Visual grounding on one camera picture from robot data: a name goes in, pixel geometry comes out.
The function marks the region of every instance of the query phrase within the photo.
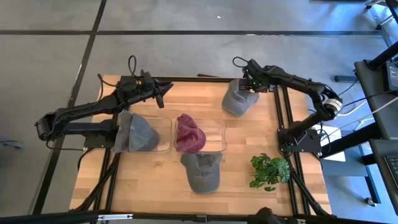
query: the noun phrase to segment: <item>potted plant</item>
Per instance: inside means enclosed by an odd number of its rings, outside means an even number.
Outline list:
[[[265,184],[286,183],[290,179],[289,163],[284,158],[271,159],[267,154],[261,153],[260,156],[253,156],[251,164],[255,168],[254,181],[250,182],[250,187],[260,188]],[[271,192],[275,187],[266,186],[264,190]]]

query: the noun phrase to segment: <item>wooden table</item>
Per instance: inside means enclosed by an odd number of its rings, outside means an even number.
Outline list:
[[[120,76],[104,76],[116,84]],[[276,215],[291,215],[287,184],[277,184],[273,192],[249,187],[254,169],[250,160],[262,152],[270,157],[280,157],[277,151],[277,112],[273,93],[260,94],[259,101],[240,118],[223,111],[221,101],[228,89],[227,83],[174,82],[165,95],[165,107],[159,109],[155,100],[132,105],[130,112],[146,118],[170,118],[173,121],[182,113],[196,119],[223,119],[226,123],[227,148],[221,161],[221,183],[212,194],[198,195],[190,189],[181,153],[172,144],[167,153],[122,153],[111,210],[113,212],[147,213],[206,213],[217,215],[255,214],[269,207]],[[104,86],[104,95],[113,87]],[[305,95],[289,90],[294,120],[308,116]],[[110,119],[98,115],[93,122]],[[97,184],[104,149],[94,149],[80,166],[70,208],[79,206]],[[319,161],[311,154],[301,153],[305,183],[315,199],[331,213],[325,181]],[[104,208],[108,187],[105,186],[100,208]],[[299,188],[296,186],[298,209],[303,213]]]

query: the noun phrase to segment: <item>baseball cap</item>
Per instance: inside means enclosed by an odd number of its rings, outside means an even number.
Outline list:
[[[119,129],[111,151],[114,153],[123,152],[129,148],[130,124],[132,114],[126,110],[119,113]]]
[[[139,114],[119,113],[119,129],[111,151],[151,151],[159,143],[158,132]]]
[[[223,155],[183,154],[181,163],[187,170],[191,189],[198,194],[215,192],[220,186],[220,162]]]
[[[159,144],[159,133],[144,117],[133,114],[130,125],[129,151],[151,151]]]
[[[198,152],[202,149],[206,144],[206,135],[196,122],[187,114],[182,114],[177,120],[177,151]]]
[[[236,116],[242,116],[251,105],[259,100],[258,93],[239,90],[239,79],[229,83],[228,90],[223,98],[223,109]]]

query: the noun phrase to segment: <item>concrete floor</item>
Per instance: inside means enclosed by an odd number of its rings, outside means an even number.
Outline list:
[[[0,0],[0,29],[90,30],[99,5],[100,0]],[[373,30],[376,23],[363,9],[362,3],[309,0],[254,0],[250,3],[238,0],[113,0],[105,7],[99,29]],[[388,15],[384,8],[376,9],[381,17]],[[386,29],[393,40],[398,39],[395,22],[387,24]],[[87,41],[85,35],[0,35],[0,95],[3,96],[0,136],[25,144],[23,150],[0,150],[0,178],[3,180],[0,217],[29,212],[49,154],[44,142],[37,138],[33,124],[45,113],[66,105]],[[355,61],[373,58],[385,48],[382,38],[364,36],[97,36],[77,104],[95,100],[100,86],[97,73],[127,75],[127,58],[131,54],[137,56],[138,68],[153,75],[204,73],[221,77],[241,76],[240,69],[231,63],[238,55],[254,58],[263,65],[278,65],[286,72],[327,83],[341,92],[349,84],[334,83],[331,78],[352,75]],[[362,96],[361,87],[355,85],[343,99],[349,102]],[[368,112],[369,108],[364,106],[352,116],[328,125],[341,126]],[[68,137],[64,146],[81,147],[82,141],[79,137]],[[79,152],[61,153],[44,206],[45,213],[67,211],[79,156]],[[379,222],[397,221],[382,182],[377,185],[382,197],[377,209],[355,197],[369,196],[364,180],[327,177],[326,184],[335,215]],[[340,189],[348,189],[354,196],[344,196]],[[358,213],[347,212],[345,206],[355,208]]]

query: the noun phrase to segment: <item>wire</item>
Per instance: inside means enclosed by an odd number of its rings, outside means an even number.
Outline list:
[[[322,139],[323,133],[325,133],[326,137],[328,138],[328,141],[329,141],[329,151],[328,151],[328,152],[330,152],[330,150],[331,150],[331,145],[330,145],[330,136],[329,136],[329,134],[328,134],[325,130],[323,130],[322,128],[321,128],[321,130],[318,130],[318,131],[320,131],[319,134],[321,135],[321,136],[320,136],[320,141],[323,141],[323,139]]]
[[[113,85],[113,84],[110,84],[110,83],[108,83],[108,82],[106,82],[106,81],[104,81],[103,79],[102,79],[102,76],[100,75],[100,74],[97,74],[97,77],[99,78],[99,80],[101,81],[101,96],[102,96],[102,89],[103,89],[103,83],[105,83],[105,84],[107,84],[108,86],[112,86],[112,87],[116,87],[117,85]]]
[[[249,61],[247,61],[246,59],[243,59],[243,58],[241,58],[241,57],[235,57],[235,58],[233,58],[232,59],[232,64],[234,64],[236,67],[238,67],[238,68],[244,68],[245,66],[240,66],[240,65],[236,65],[235,64],[235,60],[236,59],[240,59],[240,60],[242,60],[242,61],[244,61],[244,62],[246,62],[246,63],[249,63]]]
[[[369,113],[369,114],[367,114],[366,116],[363,116],[362,118],[359,118],[359,119],[357,119],[357,120],[355,120],[355,121],[353,121],[353,122],[350,122],[350,123],[348,123],[348,124],[346,124],[346,125],[344,125],[344,126],[338,128],[338,129],[336,129],[336,130],[333,131],[330,135],[332,135],[333,133],[335,133],[336,131],[338,131],[338,130],[340,130],[340,129],[342,129],[342,128],[347,127],[347,126],[350,125],[350,124],[353,124],[353,123],[355,123],[355,122],[357,122],[357,121],[361,121],[362,119],[366,118],[366,117],[369,116],[369,115],[372,115],[372,114],[374,114],[374,113],[377,113],[378,111],[382,110],[382,109],[385,108],[386,106],[388,106],[388,105],[390,105],[391,103],[393,103],[395,100],[398,100],[398,96],[395,97],[394,99],[390,100],[389,102],[387,102],[385,105],[381,106],[379,109],[373,111],[372,113]]]
[[[134,59],[134,68],[131,70],[131,59]],[[137,58],[135,55],[132,55],[129,57],[129,70],[131,73],[131,76],[134,76],[135,72],[136,72],[136,68],[137,68]]]
[[[320,122],[320,126],[321,126],[321,132],[320,133],[322,134],[322,132],[324,131],[323,130],[323,121]]]
[[[374,118],[366,118],[363,119],[361,122],[359,122],[359,125],[354,129],[354,131],[358,130],[359,127],[361,127],[361,125],[365,122],[365,121],[370,121],[373,120]]]
[[[83,157],[86,155],[86,154],[88,154],[91,150],[93,150],[94,148],[88,148],[87,149],[87,151],[85,151],[85,153],[83,153],[81,156],[80,156],[80,158],[79,158],[79,160],[78,160],[78,162],[77,162],[77,170],[79,171],[79,169],[80,169],[80,163],[81,163],[81,160],[83,159]]]
[[[346,90],[342,91],[338,96],[342,95],[343,93],[347,92],[351,87],[353,87],[356,82],[358,82],[358,79],[355,79],[354,83],[352,85],[350,85]]]
[[[346,114],[338,114],[337,116],[348,116],[352,113],[354,113],[354,111],[358,110],[362,105],[364,105],[367,101],[363,101],[359,106],[355,107],[353,110],[351,110],[350,112],[346,113]]]
[[[56,147],[50,147],[50,146],[49,146],[49,142],[50,142],[50,141],[47,141],[47,142],[45,143],[45,146],[46,146],[47,148],[49,148],[49,149],[52,149],[52,150],[82,151],[82,149],[70,149],[70,148],[56,148]]]
[[[373,97],[373,96],[378,96],[378,95],[382,95],[382,94],[386,94],[386,93],[395,93],[397,91],[398,90],[389,90],[389,91],[385,91],[385,92],[382,92],[382,93],[376,93],[376,94],[370,95],[368,97],[364,97],[364,98],[361,98],[359,100],[352,101],[351,103],[348,103],[348,104],[344,105],[343,108],[346,107],[346,106],[352,105],[353,103],[359,102],[361,100],[367,100],[367,99],[369,99],[370,97]]]

